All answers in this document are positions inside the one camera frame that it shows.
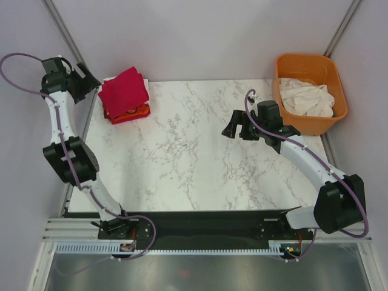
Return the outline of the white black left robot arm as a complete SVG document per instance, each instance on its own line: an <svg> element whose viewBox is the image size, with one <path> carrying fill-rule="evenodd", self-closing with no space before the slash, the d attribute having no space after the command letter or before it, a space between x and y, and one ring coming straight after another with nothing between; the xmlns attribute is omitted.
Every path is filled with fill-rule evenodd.
<svg viewBox="0 0 388 291"><path fill-rule="evenodd" d="M42 150L45 159L62 182L78 188L95 206L99 213L99 239L130 238L133 224L101 181L98 160L75 127L75 105L101 83L83 63L78 64L80 73L61 56L41 63L45 70L41 94L52 126L50 144Z"/></svg>

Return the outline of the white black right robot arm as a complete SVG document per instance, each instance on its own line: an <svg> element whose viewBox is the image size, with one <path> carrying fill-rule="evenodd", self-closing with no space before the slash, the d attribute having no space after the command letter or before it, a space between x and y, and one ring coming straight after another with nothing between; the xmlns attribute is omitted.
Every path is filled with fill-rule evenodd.
<svg viewBox="0 0 388 291"><path fill-rule="evenodd" d="M264 139L276 153L291 161L318 192L314 206L298 207L284 212L278 223L283 238L293 238L300 229L320 229L331 234L342 232L364 238L369 232L366 215L364 182L358 175L347 175L325 162L300 132L285 125L275 101L262 101L256 110L234 110L222 131L227 138L236 136L246 141Z"/></svg>

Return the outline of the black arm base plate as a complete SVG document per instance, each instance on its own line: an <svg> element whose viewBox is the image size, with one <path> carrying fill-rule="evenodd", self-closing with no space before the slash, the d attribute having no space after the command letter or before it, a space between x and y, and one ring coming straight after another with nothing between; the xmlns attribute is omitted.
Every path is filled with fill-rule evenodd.
<svg viewBox="0 0 388 291"><path fill-rule="evenodd" d="M129 213L138 249L248 249L271 240L307 241L307 229L293 230L285 210Z"/></svg>

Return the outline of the crimson red t-shirt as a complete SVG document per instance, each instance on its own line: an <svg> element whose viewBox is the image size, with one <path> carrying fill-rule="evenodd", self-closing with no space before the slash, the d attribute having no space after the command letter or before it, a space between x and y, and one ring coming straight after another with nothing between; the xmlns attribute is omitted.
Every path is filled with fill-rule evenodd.
<svg viewBox="0 0 388 291"><path fill-rule="evenodd" d="M149 102L149 93L142 74L135 67L113 79L105 80L98 95L103 109L107 110L111 118Z"/></svg>

